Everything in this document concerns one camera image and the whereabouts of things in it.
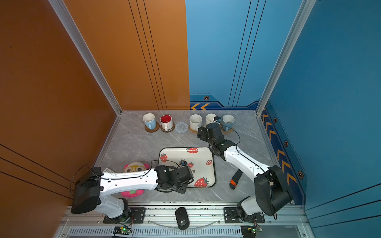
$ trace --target blue wall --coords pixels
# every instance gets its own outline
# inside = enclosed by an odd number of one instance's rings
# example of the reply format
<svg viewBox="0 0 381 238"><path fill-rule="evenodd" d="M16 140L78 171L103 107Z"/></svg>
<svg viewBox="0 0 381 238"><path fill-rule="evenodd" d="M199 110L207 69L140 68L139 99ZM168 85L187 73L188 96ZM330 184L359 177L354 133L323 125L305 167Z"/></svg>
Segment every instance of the blue wall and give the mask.
<svg viewBox="0 0 381 238"><path fill-rule="evenodd" d="M380 12L381 1L316 1L270 97L317 238L379 237Z"/></svg>
<svg viewBox="0 0 381 238"><path fill-rule="evenodd" d="M258 100L301 2L186 0L191 101L195 94L225 107Z"/></svg>

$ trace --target gray knitted coaster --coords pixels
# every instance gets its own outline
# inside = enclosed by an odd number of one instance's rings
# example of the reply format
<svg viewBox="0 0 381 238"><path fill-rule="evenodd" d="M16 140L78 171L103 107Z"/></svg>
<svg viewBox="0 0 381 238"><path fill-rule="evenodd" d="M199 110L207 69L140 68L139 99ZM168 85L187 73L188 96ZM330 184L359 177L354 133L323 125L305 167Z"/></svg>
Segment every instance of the gray knitted coaster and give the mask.
<svg viewBox="0 0 381 238"><path fill-rule="evenodd" d="M185 122L179 122L174 129L177 133L185 133L188 131L188 124Z"/></svg>

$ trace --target computer mouse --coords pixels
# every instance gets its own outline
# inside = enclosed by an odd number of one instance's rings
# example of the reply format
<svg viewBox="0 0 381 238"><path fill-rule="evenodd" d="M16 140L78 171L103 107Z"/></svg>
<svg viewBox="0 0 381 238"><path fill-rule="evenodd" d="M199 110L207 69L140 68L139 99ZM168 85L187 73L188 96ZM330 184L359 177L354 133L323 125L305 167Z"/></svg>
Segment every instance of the computer mouse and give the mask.
<svg viewBox="0 0 381 238"><path fill-rule="evenodd" d="M186 228L188 228L189 218L188 218L187 210L185 210L185 207L180 207L176 209L175 214L176 214L177 226L179 227L179 229L185 230Z"/></svg>

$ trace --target black mounting plate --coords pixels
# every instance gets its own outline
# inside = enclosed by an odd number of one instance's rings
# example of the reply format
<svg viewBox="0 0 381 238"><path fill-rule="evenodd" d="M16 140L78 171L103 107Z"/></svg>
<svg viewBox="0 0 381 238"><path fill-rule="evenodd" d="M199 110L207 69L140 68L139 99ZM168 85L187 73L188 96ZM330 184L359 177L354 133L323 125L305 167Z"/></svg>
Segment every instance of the black mounting plate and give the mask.
<svg viewBox="0 0 381 238"><path fill-rule="evenodd" d="M144 217L146 215L146 208L129 207L129 209L131 209L132 214L134 214L134 223L133 224L142 224ZM111 218L109 218L108 216L104 216L103 223L104 224L115 224L115 222L113 220L111 220ZM123 224L129 225L130 223L131 223L131 218L126 220Z"/></svg>
<svg viewBox="0 0 381 238"><path fill-rule="evenodd" d="M239 220L237 208L230 207L224 208L225 223L243 223ZM262 212L255 213L253 219L249 223L254 223L254 220L257 223L264 223L264 216Z"/></svg>

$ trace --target panda plush toy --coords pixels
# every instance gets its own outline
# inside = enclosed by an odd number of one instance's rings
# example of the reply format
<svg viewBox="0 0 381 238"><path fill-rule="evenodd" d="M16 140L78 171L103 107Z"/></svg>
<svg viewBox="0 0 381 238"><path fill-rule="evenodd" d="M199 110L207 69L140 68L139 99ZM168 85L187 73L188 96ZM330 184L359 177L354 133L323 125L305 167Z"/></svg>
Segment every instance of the panda plush toy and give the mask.
<svg viewBox="0 0 381 238"><path fill-rule="evenodd" d="M145 171L147 169L149 169L148 164L133 162L129 165L124 166L124 173L140 172L140 171ZM144 193L144 189L138 189L138 190L121 192L121 195L126 198L133 198L136 196L140 196L143 193Z"/></svg>

